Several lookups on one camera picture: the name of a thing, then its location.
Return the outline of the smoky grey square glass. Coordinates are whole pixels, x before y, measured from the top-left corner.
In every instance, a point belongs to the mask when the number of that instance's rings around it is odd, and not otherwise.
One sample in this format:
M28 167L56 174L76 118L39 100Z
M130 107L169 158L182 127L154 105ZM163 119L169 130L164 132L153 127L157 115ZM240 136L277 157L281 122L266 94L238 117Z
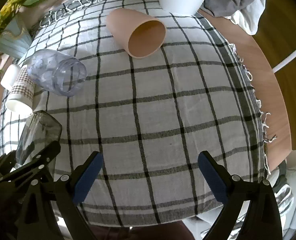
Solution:
M59 141L62 125L44 110L30 115L25 123L16 150L18 165L24 165L32 160L41 150L52 141Z

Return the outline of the checkered grey tablecloth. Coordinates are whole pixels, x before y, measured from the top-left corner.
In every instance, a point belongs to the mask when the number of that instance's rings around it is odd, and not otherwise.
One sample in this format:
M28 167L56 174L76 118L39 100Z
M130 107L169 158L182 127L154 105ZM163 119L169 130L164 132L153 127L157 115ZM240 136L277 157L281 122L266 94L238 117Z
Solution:
M134 59L106 27L115 9L161 20L164 44ZM189 218L218 202L198 169L208 151L230 173L258 182L266 175L260 101L236 48L201 15L177 16L159 0L70 0L32 31L28 55L58 50L87 69L67 98L37 88L34 109L62 125L59 178L93 151L104 166L81 206L88 223L147 226Z

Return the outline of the white plastic cup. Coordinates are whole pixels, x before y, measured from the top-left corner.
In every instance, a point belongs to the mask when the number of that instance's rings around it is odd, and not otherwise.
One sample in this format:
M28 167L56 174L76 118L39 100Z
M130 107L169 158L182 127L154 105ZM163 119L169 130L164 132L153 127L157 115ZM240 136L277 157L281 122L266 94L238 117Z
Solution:
M5 71L5 74L1 79L1 82L0 82L1 86L6 90L11 91L20 70L21 68L17 64L9 65L7 70Z

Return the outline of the pink plastic cup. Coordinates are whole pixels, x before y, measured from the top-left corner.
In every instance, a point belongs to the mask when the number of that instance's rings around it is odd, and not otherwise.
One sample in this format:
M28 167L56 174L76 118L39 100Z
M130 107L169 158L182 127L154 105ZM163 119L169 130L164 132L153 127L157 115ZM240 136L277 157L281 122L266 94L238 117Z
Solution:
M163 22L133 9L111 11L106 17L106 27L128 55L136 59L157 51L166 36Z

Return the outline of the clear blue patterned glass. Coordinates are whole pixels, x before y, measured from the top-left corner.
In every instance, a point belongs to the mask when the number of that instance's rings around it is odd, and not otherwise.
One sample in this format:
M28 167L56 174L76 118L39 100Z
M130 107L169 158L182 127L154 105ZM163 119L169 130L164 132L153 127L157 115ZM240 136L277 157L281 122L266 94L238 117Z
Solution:
M85 65L77 58L51 49L36 51L23 65L36 85L59 96L74 96L87 77Z

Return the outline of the blue ribbed flower pot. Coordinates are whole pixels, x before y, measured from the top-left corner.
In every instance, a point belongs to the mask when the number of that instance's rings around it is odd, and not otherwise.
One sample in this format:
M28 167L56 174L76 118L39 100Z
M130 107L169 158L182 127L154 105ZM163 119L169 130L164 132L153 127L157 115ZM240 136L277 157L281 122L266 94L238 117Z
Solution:
M14 59L20 59L31 44L32 38L25 23L16 15L0 34L0 52Z

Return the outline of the plaid paper cup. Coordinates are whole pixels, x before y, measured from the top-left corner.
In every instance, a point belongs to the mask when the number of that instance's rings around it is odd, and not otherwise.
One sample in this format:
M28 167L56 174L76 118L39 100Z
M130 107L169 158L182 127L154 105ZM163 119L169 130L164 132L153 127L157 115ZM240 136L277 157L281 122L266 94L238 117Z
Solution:
M33 112L35 92L35 84L28 75L27 66L25 64L20 68L5 103L7 109L24 116L29 116Z

